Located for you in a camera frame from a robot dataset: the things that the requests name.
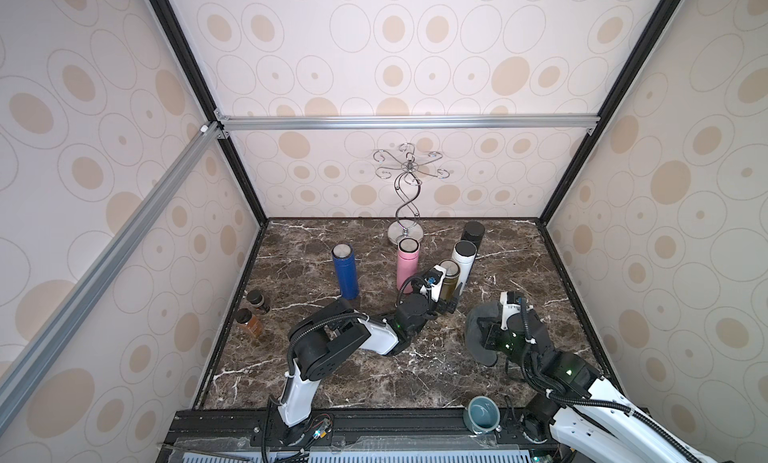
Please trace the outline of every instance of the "aluminum frame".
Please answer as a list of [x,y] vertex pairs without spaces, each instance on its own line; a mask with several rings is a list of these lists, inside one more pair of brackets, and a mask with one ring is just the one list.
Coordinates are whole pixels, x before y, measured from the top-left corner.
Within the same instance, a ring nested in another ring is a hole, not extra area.
[[[168,44],[174,51],[177,62],[187,77],[187,82],[190,84],[197,98],[197,103],[200,104],[206,119],[216,121],[216,124],[219,124],[220,114],[216,111],[216,103],[210,94],[208,86],[205,84],[205,78],[200,71],[200,66],[197,64],[192,48],[184,35],[184,30],[179,24],[170,0],[147,0],[147,2],[158,18],[158,23],[162,26]],[[264,226],[267,220],[264,208],[261,206],[254,185],[251,183],[243,161],[237,155],[237,150],[228,133],[225,133],[219,139],[219,145],[224,152],[226,161],[229,163],[230,168],[232,168],[240,189],[243,191],[248,206],[250,206],[251,211],[256,216],[256,221],[259,223],[259,226]]]
[[225,131],[393,130],[438,128],[595,128],[591,113],[429,116],[220,116]]
[[629,54],[627,62],[624,64],[624,67],[616,78],[616,82],[613,87],[610,88],[610,92],[606,96],[603,105],[600,107],[600,111],[598,112],[600,121],[598,122],[598,125],[594,130],[588,131],[587,135],[581,141],[581,145],[579,145],[579,148],[576,150],[574,157],[568,164],[568,168],[565,170],[557,187],[554,189],[552,197],[550,197],[547,206],[539,217],[544,225],[549,224],[552,220],[552,216],[554,216],[555,212],[560,207],[560,204],[563,202],[565,195],[568,194],[568,190],[571,189],[578,174],[584,168],[595,145],[598,144],[603,131],[608,128],[608,125],[613,120],[614,114],[619,109],[624,98],[630,93],[634,84],[638,83],[638,75],[645,67],[650,55],[655,51],[664,32],[670,26],[670,22],[677,14],[677,11],[681,8],[682,2],[683,0],[659,0],[654,12],[648,19],[648,23],[645,25],[643,32],[640,34],[638,42]]
[[88,272],[70,292],[68,299],[48,320],[43,330],[27,345],[0,385],[0,435],[2,435],[67,343],[91,313],[117,277],[130,255],[152,229],[160,214],[187,180],[210,144],[221,136],[216,122],[208,122],[160,178]]

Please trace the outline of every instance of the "ceramic mug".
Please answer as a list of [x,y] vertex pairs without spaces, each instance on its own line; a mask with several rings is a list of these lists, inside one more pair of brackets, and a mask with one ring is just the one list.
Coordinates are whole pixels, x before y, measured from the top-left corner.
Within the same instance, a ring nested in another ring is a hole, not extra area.
[[500,419],[498,406],[487,396],[475,396],[464,409],[464,424],[476,435],[494,431]]

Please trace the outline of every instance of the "blue water bottle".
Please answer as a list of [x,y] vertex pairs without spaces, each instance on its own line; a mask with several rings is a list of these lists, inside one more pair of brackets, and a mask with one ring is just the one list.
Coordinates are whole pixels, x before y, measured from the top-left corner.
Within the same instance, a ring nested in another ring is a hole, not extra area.
[[355,299],[360,295],[357,286],[357,268],[355,267],[355,251],[350,245],[340,243],[331,250],[333,266],[336,266],[336,276],[339,278],[339,288],[344,299]]

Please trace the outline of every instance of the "gray cloth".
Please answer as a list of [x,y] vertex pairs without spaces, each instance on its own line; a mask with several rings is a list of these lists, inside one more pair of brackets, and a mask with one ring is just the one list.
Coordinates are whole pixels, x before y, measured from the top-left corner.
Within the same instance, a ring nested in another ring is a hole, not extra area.
[[475,306],[467,315],[467,323],[464,328],[464,345],[476,362],[485,366],[496,364],[498,354],[491,349],[483,348],[482,333],[477,324],[478,318],[497,318],[498,303],[490,302]]

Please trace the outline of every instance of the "brown marble countertop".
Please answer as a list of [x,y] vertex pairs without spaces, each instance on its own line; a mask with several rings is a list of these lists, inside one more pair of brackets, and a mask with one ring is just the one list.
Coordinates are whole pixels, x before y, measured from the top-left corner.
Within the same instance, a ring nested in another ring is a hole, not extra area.
[[[389,219],[274,220],[266,230],[247,288],[259,288],[271,311],[254,339],[232,328],[204,409],[260,408],[269,393],[280,397],[290,328],[340,295],[330,249],[351,243],[357,257],[360,311],[391,311],[396,248],[385,236]],[[419,269],[450,258],[465,219],[425,219]],[[581,325],[536,226],[531,221],[482,220],[485,238],[462,301],[453,315],[427,323],[414,343],[395,357],[358,351],[320,383],[314,408],[441,408],[466,405],[487,395],[516,406],[533,396],[527,385],[504,375],[504,358],[487,368],[463,343],[466,314],[498,301],[499,293],[522,290],[548,324],[553,343],[596,365]],[[517,369],[511,371],[519,376]]]

